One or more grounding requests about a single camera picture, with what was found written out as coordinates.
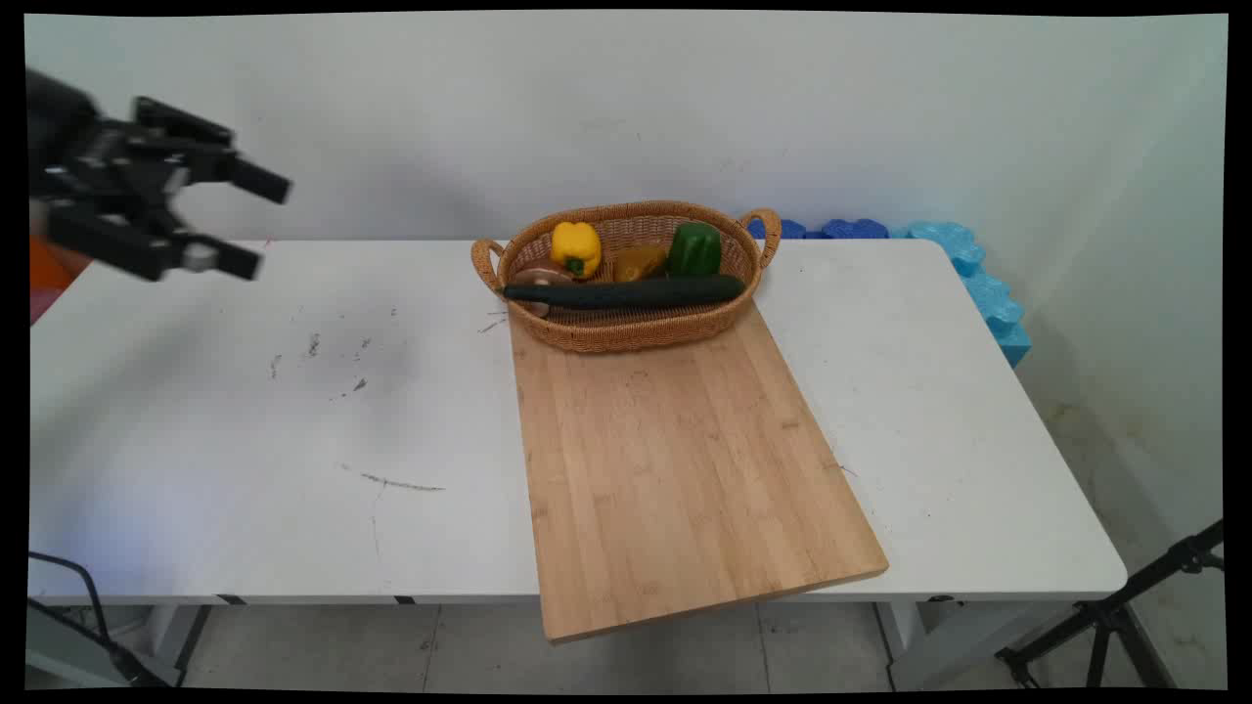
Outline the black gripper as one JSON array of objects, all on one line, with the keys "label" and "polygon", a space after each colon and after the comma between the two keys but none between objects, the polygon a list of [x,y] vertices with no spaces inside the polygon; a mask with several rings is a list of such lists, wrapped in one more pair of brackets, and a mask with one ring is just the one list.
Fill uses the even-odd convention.
[{"label": "black gripper", "polygon": [[172,205],[197,183],[285,203],[290,179],[234,142],[232,129],[144,95],[129,119],[106,116],[85,91],[28,69],[28,185],[49,241],[140,281],[173,269],[259,276],[262,254],[189,230]]}]

